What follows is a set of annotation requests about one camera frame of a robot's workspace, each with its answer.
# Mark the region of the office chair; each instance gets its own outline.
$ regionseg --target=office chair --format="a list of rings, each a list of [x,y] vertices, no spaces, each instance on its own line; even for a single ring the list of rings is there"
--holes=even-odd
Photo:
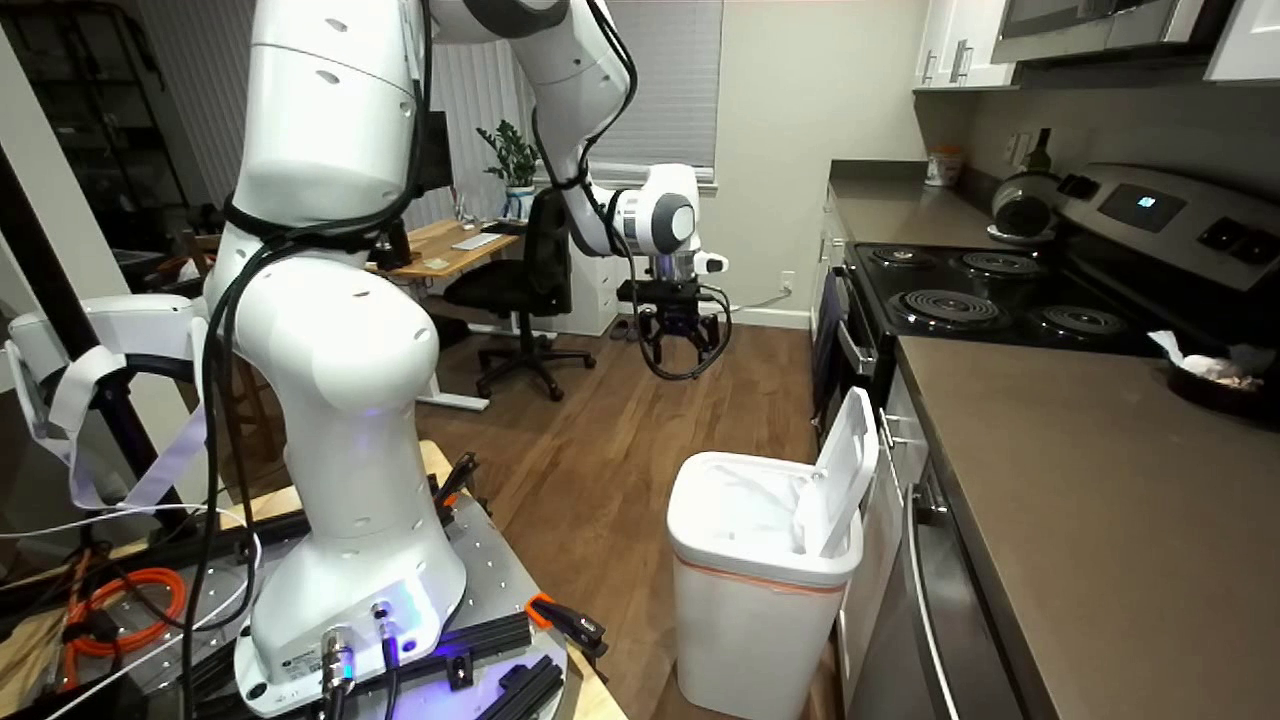
[[[520,321],[510,348],[478,348],[475,392],[486,396],[500,376],[537,372],[546,385],[546,396],[558,404],[562,388],[546,363],[574,362],[597,370],[592,354],[558,354],[551,342],[531,337],[531,318],[562,318],[573,310],[568,291],[568,214],[558,192],[541,192],[522,229],[522,261],[484,266],[445,289],[445,299],[486,310],[494,318]]]

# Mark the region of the desk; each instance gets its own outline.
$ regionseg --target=desk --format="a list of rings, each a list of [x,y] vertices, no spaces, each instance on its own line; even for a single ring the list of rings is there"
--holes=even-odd
[[[409,266],[393,267],[393,280],[405,284],[449,284],[478,266],[486,266],[494,253],[510,247],[520,236],[510,231],[478,231],[475,225],[463,219],[434,219],[423,229],[409,231]],[[458,396],[458,392],[445,392],[440,379],[430,376],[427,396],[420,396],[423,404],[434,410],[467,410],[467,411],[484,411],[486,402],[484,396]]]
[[[490,236],[478,247],[456,247],[472,236]],[[463,219],[434,219],[415,231],[409,231],[409,266],[393,267],[393,280],[411,280],[411,284],[449,284],[478,266],[486,266],[494,253],[510,247],[520,236],[510,231],[478,231]]]

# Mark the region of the kitchen counter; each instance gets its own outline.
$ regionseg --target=kitchen counter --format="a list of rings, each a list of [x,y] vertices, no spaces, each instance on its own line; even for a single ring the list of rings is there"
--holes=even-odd
[[[830,214],[854,245],[995,247],[989,217],[948,187],[925,184],[925,165],[830,165]]]
[[[902,342],[902,363],[1033,707],[1274,715],[1274,433],[1137,357]]]

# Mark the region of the dishwasher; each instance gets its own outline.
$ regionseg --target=dishwasher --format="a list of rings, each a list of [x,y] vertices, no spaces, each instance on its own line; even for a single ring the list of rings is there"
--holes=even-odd
[[[977,594],[961,529],[925,469],[899,497],[899,554],[883,587],[849,720],[1020,720],[1020,697]]]

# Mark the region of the white trash can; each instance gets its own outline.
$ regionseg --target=white trash can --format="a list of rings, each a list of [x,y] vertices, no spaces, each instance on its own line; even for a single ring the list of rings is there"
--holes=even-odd
[[[877,422],[860,388],[817,463],[696,454],[681,463],[675,675],[711,714],[801,715],[844,584],[865,557],[860,497],[877,473]]]

